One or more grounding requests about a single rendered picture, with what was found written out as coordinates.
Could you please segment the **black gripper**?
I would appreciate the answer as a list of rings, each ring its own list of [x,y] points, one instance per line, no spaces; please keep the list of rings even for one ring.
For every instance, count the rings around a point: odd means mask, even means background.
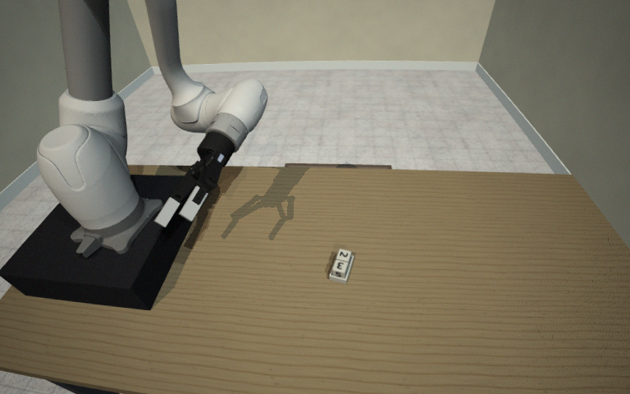
[[[170,198],[154,221],[166,227],[179,205],[183,204],[181,200],[196,185],[179,213],[183,218],[192,222],[208,192],[211,188],[216,188],[221,170],[234,151],[235,146],[229,138],[215,131],[208,132],[197,148],[201,160],[191,166],[169,194]]]

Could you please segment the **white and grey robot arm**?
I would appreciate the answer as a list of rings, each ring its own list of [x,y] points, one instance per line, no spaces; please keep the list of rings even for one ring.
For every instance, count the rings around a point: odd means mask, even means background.
[[[172,94],[171,119],[184,131],[221,133],[237,152],[264,113],[267,91],[252,78],[219,93],[191,80],[180,60],[176,0],[145,3]],[[104,247],[124,254],[164,204],[141,198],[130,179],[125,105],[112,91],[109,0],[58,0],[58,6],[68,89],[58,99],[60,127],[37,148],[39,171],[81,225],[71,234],[81,242],[76,253],[88,258]]]

